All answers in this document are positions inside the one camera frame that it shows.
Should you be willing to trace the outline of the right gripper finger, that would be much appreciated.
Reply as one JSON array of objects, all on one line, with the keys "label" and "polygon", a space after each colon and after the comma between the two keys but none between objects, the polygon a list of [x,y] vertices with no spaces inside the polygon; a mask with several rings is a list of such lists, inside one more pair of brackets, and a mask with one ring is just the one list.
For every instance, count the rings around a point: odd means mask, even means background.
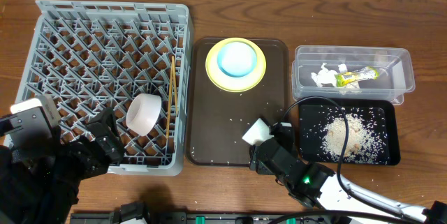
[{"label": "right gripper finger", "polygon": [[290,154],[295,154],[295,131],[291,123],[279,122],[270,128],[270,134]]},{"label": "right gripper finger", "polygon": [[260,175],[271,175],[271,171],[269,171],[269,169],[266,168],[266,166],[264,166],[264,164],[262,164],[256,157],[256,150],[255,149],[250,149],[249,150],[249,156],[250,156],[250,161],[249,161],[249,169],[251,171],[256,172],[257,174]]}]

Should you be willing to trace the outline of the white bowl with food residue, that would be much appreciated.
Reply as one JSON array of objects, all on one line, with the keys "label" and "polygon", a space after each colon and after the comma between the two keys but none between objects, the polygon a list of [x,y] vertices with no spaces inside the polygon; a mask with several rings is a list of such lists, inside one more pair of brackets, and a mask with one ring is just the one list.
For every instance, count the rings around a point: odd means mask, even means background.
[{"label": "white bowl with food residue", "polygon": [[261,145],[271,138],[273,138],[273,135],[270,134],[270,127],[262,118],[257,119],[242,136],[242,139],[250,145]]}]

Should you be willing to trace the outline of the white cup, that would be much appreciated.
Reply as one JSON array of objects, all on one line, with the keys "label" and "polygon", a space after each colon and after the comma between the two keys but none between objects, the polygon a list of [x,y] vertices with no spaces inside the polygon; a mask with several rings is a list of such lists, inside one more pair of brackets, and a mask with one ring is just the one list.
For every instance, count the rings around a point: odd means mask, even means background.
[{"label": "white cup", "polygon": [[126,125],[139,136],[147,135],[155,126],[161,112],[161,97],[139,94],[131,102],[126,113]]}]

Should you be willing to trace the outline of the white tissue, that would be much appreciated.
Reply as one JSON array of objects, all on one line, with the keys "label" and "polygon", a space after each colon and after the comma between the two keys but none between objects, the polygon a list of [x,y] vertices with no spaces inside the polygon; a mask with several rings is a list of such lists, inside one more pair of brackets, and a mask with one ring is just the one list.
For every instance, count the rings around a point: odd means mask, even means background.
[{"label": "white tissue", "polygon": [[346,73],[347,67],[345,64],[338,65],[339,71],[329,70],[325,67],[326,63],[322,63],[321,69],[318,73],[311,73],[311,79],[315,82],[317,87],[323,87],[329,84],[331,87],[337,88],[337,81],[335,76]]}]

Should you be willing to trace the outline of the wooden chopstick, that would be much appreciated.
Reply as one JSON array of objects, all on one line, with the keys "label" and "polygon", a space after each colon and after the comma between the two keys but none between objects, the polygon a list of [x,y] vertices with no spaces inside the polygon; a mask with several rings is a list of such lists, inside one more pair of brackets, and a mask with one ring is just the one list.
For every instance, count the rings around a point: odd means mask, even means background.
[{"label": "wooden chopstick", "polygon": [[171,56],[170,64],[170,81],[168,85],[168,112],[167,112],[167,122],[166,122],[166,140],[169,140],[170,135],[170,116],[171,116],[171,106],[173,100],[173,83],[175,78],[175,57]]},{"label": "wooden chopstick", "polygon": [[175,114],[177,115],[178,104],[177,104],[177,75],[176,75],[175,56],[172,56],[171,68],[172,68],[171,75],[172,75],[173,91],[174,91]]}]

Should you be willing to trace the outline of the green yellow snack wrapper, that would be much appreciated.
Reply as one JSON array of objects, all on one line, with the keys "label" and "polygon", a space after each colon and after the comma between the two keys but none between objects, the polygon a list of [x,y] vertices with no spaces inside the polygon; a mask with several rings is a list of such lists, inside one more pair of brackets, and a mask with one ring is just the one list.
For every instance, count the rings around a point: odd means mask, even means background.
[{"label": "green yellow snack wrapper", "polygon": [[345,87],[352,82],[375,80],[379,77],[377,69],[366,66],[360,70],[335,75],[337,87]]}]

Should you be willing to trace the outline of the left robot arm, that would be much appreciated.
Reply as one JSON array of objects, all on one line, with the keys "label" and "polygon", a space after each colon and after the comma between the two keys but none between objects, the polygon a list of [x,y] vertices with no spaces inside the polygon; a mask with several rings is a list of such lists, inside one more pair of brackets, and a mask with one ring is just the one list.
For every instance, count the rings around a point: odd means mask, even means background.
[{"label": "left robot arm", "polygon": [[41,107],[1,118],[1,222],[64,223],[78,203],[81,181],[105,174],[124,157],[116,116],[107,107],[87,123],[93,138],[62,143]]}]

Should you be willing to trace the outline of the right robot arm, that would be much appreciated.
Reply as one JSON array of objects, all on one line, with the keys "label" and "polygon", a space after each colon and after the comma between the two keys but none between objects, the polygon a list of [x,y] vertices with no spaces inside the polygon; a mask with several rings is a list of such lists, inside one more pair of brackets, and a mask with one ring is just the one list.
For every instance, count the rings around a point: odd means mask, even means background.
[{"label": "right robot arm", "polygon": [[329,167],[300,160],[290,123],[269,127],[259,119],[242,139],[250,145],[250,169],[275,176],[289,196],[305,207],[356,211],[412,223],[446,222],[443,202],[436,201],[429,209],[398,202],[352,183]]}]

